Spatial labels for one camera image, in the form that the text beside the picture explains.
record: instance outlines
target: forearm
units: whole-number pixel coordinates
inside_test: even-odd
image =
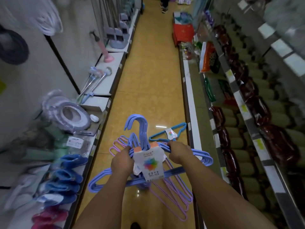
[[[182,162],[208,229],[275,228],[253,205],[192,154]]]
[[[86,206],[73,229],[121,228],[122,201],[127,177],[112,174],[105,186]]]

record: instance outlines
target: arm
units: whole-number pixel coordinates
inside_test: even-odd
[[[258,209],[204,166],[188,146],[175,141],[168,146],[169,158],[185,169],[208,229],[276,229]]]
[[[127,146],[112,159],[112,175],[105,186],[94,196],[76,221],[73,229],[120,229],[122,202],[128,176],[134,161]]]

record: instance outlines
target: yellow tiled floor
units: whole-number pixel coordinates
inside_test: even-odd
[[[178,50],[172,39],[172,12],[177,8],[177,4],[170,3],[169,11],[162,14],[159,0],[143,1],[145,11],[139,18],[132,50],[123,69],[90,179],[110,167],[113,157],[109,148],[114,140],[120,135],[129,136],[131,132],[138,134],[137,122],[132,130],[123,131],[129,115],[141,114],[147,119],[148,136],[162,130],[156,125],[170,127],[185,122]],[[179,141],[187,144],[185,131]],[[191,189],[186,174],[181,177]],[[170,194],[162,180],[157,183]],[[174,212],[185,218],[178,207],[154,185],[151,188]],[[79,213],[93,196],[94,194],[86,190]],[[122,229],[129,229],[133,222],[138,222],[142,229],[195,228],[193,204],[189,205],[187,216],[185,222],[179,220],[149,190],[139,190],[137,187],[125,189]]]

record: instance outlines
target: pink plunger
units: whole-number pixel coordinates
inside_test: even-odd
[[[101,49],[101,51],[104,55],[104,62],[106,62],[106,63],[112,62],[114,60],[114,57],[108,53],[104,43],[100,40],[100,38],[95,34],[94,31],[91,31],[90,34],[92,34],[94,36],[94,40],[97,42],[98,46]]]

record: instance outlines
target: hand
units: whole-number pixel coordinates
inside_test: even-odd
[[[130,146],[117,153],[111,162],[112,174],[124,175],[126,178],[132,173],[134,160],[129,156]]]
[[[187,156],[193,154],[191,147],[181,142],[170,141],[167,145],[171,150],[169,158],[176,164],[182,165],[182,162],[187,159]]]

